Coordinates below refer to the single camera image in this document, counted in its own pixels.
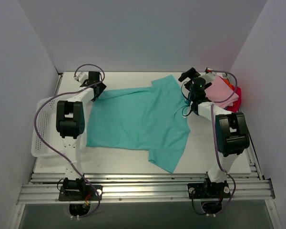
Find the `teal green t-shirt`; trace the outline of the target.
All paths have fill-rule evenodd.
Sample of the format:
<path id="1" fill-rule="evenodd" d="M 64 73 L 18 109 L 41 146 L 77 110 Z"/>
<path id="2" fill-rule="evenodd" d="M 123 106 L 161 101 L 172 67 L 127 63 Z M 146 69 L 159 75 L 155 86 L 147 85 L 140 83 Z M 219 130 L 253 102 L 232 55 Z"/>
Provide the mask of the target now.
<path id="1" fill-rule="evenodd" d="M 92 105 L 87 147 L 148 151 L 148 161 L 172 173 L 181 159 L 190 128 L 185 100 L 172 75 L 149 87 L 104 91 Z"/>

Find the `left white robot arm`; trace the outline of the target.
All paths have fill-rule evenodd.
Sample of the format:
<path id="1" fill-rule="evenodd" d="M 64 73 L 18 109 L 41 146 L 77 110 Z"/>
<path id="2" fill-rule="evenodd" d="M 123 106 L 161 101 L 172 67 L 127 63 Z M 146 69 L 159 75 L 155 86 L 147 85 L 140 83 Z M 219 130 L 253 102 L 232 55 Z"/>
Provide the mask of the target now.
<path id="1" fill-rule="evenodd" d="M 81 163 L 81 145 L 86 144 L 87 138 L 86 106 L 95 102 L 106 85 L 101 80 L 100 72 L 80 73 L 75 79 L 83 90 L 57 102 L 56 130 L 62 138 L 64 155 L 68 158 L 63 188 L 69 190 L 75 200 L 81 200 L 87 193 Z"/>

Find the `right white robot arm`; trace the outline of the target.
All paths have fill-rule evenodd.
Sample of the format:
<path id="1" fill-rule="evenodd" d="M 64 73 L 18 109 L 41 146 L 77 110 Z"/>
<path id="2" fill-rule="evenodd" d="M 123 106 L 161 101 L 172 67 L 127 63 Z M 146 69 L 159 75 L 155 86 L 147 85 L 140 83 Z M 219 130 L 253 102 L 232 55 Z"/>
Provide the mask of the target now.
<path id="1" fill-rule="evenodd" d="M 230 72 L 223 72 L 234 78 L 235 88 L 224 100 L 212 101 L 206 96 L 205 90 L 212 85 L 219 70 L 206 68 L 201 75 L 195 68 L 183 72 L 178 81 L 186 82 L 185 88 L 189 91 L 184 96 L 190 112 L 204 117 L 212 122 L 216 163 L 208 170 L 205 182 L 202 185 L 203 193 L 213 197 L 219 192 L 219 184 L 224 183 L 234 161 L 250 145 L 249 131 L 245 116 L 242 112 L 233 113 L 218 106 L 232 98 L 236 93 L 238 81 Z"/>

